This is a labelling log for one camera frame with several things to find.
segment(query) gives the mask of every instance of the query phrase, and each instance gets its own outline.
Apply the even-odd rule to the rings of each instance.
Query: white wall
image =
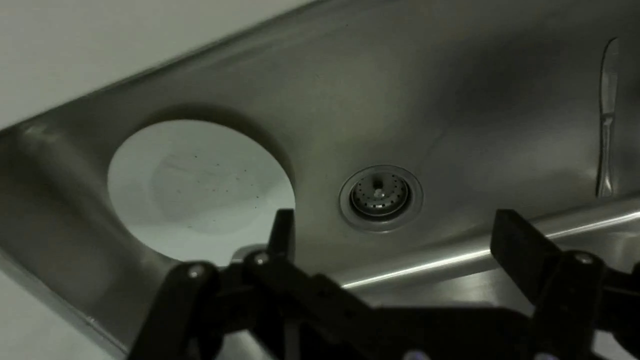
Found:
[[[309,0],[0,0],[0,127]],[[0,360],[111,357],[0,271]]]

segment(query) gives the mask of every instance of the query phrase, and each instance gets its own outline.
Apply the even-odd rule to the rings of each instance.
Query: sink drain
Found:
[[[347,182],[340,209],[362,229],[395,229],[421,211],[421,199],[417,175],[397,166],[374,166]]]
[[[352,190],[357,214],[370,220],[390,220],[410,202],[412,190],[397,174],[370,174]]]

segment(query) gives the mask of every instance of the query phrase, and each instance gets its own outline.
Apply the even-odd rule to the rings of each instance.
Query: sink basin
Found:
[[[491,269],[498,208],[628,267],[640,253],[638,16],[635,0],[317,2],[5,130],[0,248],[37,290],[126,350],[177,260],[124,225],[111,162],[134,131],[193,118],[278,158],[297,193],[297,264],[347,287]],[[622,41],[617,193],[598,198],[612,37]],[[370,167],[410,177],[403,222],[347,215],[344,192]],[[485,284],[494,286],[473,300],[511,305],[496,296],[503,281]]]

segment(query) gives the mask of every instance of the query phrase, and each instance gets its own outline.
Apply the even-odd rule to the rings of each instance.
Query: stainless steel surface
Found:
[[[0,246],[126,350],[172,260],[114,214],[111,158],[144,126],[200,118],[274,152],[297,190],[297,262],[355,290],[438,281],[427,303],[482,284],[479,300],[516,303],[486,275],[496,208],[628,267],[640,256],[638,16],[637,0],[318,2],[3,131]],[[617,196],[602,202],[601,70],[617,35]],[[340,214],[344,184],[378,164],[422,187],[421,214],[395,231]]]
[[[602,60],[602,80],[601,80],[602,81],[601,86],[602,124],[601,124],[598,196],[615,193],[611,152],[612,152],[615,126],[617,126],[619,72],[620,72],[620,40],[615,37],[607,45],[604,60]]]

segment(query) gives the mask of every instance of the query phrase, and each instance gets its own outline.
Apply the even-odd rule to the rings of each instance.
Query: drain strainer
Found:
[[[412,190],[397,174],[370,174],[352,190],[357,214],[373,220],[388,220],[400,214],[412,198]]]
[[[362,229],[395,229],[421,211],[418,179],[397,166],[374,166],[352,175],[340,193],[344,218]]]

